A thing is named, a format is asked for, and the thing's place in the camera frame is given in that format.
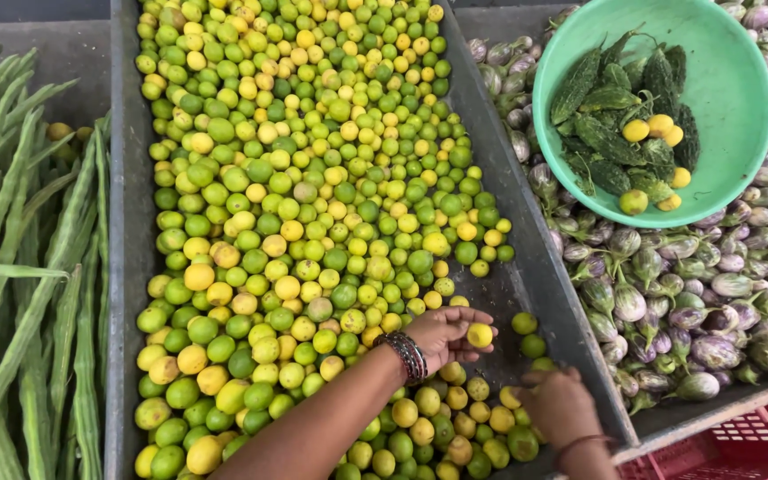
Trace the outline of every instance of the red plastic crate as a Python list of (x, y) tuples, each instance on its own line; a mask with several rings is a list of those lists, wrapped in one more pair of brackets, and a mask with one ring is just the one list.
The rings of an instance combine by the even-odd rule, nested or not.
[(624, 480), (768, 480), (768, 406), (618, 470)]

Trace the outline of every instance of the bangle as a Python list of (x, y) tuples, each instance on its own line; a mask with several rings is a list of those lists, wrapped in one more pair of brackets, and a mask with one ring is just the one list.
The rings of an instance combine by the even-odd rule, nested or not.
[(380, 344), (390, 345), (393, 350), (396, 350), (396, 354), (402, 360), (402, 365), (408, 373), (407, 385), (421, 384), (426, 379), (428, 376), (426, 358), (412, 338), (403, 332), (390, 332), (378, 335), (373, 341), (373, 348)]
[(588, 435), (588, 436), (582, 436), (573, 442), (568, 443), (563, 449), (559, 451), (555, 455), (555, 469), (558, 472), (564, 473), (561, 469), (561, 460), (564, 458), (566, 453), (569, 453), (571, 450), (574, 449), (574, 447), (577, 447), (578, 445), (590, 442), (592, 440), (600, 440), (602, 442), (605, 442), (607, 444), (607, 448), (611, 448), (615, 444), (615, 440), (611, 436), (605, 436), (605, 435)]

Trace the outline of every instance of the gray metal tray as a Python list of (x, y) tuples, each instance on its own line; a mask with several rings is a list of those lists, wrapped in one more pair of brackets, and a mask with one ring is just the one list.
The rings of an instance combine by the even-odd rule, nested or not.
[[(591, 327), (579, 309), (572, 286), (559, 256), (549, 255), (549, 233), (539, 207), (511, 147), (502, 141), (503, 129), (496, 113), (487, 108), (489, 99), (478, 71), (468, 54), (461, 29), (445, 0), (441, 35), (449, 40), (445, 57), (451, 62), (449, 102), (473, 139), (474, 161), (485, 172), (485, 190), (497, 198), (501, 215), (511, 219), (509, 241), (515, 261), (491, 267), (491, 275), (474, 278), (459, 264), (451, 264), (456, 293), (466, 296), (475, 308), (496, 317), (500, 335), (496, 351), (468, 365), (470, 376), (483, 374), (498, 391), (516, 384), (527, 363), (518, 352), (519, 336), (510, 328), (515, 313), (527, 310), (541, 321), (541, 333), (551, 355), (560, 363), (578, 367), (595, 397), (609, 435), (622, 444), (634, 437)], [(106, 419), (106, 478), (134, 478), (134, 458), (144, 446), (145, 435), (133, 422), (141, 377), (134, 359), (143, 344), (135, 318), (147, 301), (145, 285), (164, 269), (155, 252), (158, 234), (153, 204), (153, 162), (147, 155), (156, 140), (148, 103), (141, 97), (141, 74), (133, 59), (139, 53), (135, 26), (140, 15), (133, 0), (112, 2), (112, 194), (111, 194), (111, 284), (112, 311), (108, 383), (117, 390), (109, 394)], [(496, 478), (539, 478), (553, 473), (553, 454), (542, 449), (527, 464), (513, 462)]]
[[(532, 6), (456, 8), (454, 12), (465, 39), (487, 38), (489, 44), (494, 44), (513, 41), (520, 35), (530, 35), (536, 39), (542, 38), (543, 29), (548, 25), (548, 19), (558, 14), (563, 7), (571, 5), (544, 3)], [(491, 104), (487, 105), (486, 108), (492, 108)], [(497, 143), (505, 144), (506, 154), (513, 159), (514, 151), (507, 147), (508, 141), (502, 130), (502, 123), (495, 115), (493, 115), (491, 123), (500, 133), (496, 140)], [(536, 211), (535, 214), (539, 218), (539, 223), (543, 224), (540, 213)], [(553, 261), (558, 257), (555, 254), (544, 253), (543, 255), (553, 257), (551, 259)], [(582, 318), (584, 312), (573, 293), (572, 285), (564, 272), (560, 272), (560, 282), (563, 284), (560, 288), (571, 295), (572, 315)], [(592, 385), (589, 387), (592, 394), (600, 394)], [(618, 451), (615, 461), (623, 463), (633, 460), (764, 405), (768, 405), (768, 378), (759, 387), (747, 384), (734, 385), (727, 388), (715, 399), (703, 403), (665, 402), (656, 408), (639, 412), (632, 418), (635, 432), (631, 432), (631, 444)], [(605, 420), (605, 412), (601, 411), (601, 414), (602, 419)]]

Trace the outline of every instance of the green plastic bowl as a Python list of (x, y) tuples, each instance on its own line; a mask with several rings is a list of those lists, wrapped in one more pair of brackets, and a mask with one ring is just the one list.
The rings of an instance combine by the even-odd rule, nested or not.
[[(549, 107), (556, 87), (586, 50), (604, 38), (606, 49), (624, 32), (640, 26), (639, 32), (658, 42), (686, 49), (686, 84), (680, 100), (696, 117), (701, 151), (691, 183), (677, 190), (683, 200), (679, 208), (663, 212), (650, 205), (629, 216), (621, 212), (616, 196), (601, 189), (587, 196), (578, 188), (579, 177), (561, 157)], [(637, 35), (627, 44), (622, 63), (647, 56), (654, 47), (653, 39)], [(562, 185), (595, 213), (635, 227), (669, 228), (715, 213), (748, 186), (768, 148), (768, 71), (763, 56), (740, 23), (708, 0), (587, 3), (562, 24), (544, 50), (532, 107), (542, 153)]]

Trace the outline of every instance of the person's right hand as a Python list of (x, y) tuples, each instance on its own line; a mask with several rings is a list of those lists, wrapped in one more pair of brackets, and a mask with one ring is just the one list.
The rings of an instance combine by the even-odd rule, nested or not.
[(537, 388), (518, 388), (515, 395), (557, 452), (578, 438), (603, 434), (594, 399), (575, 368), (529, 372), (523, 382)]

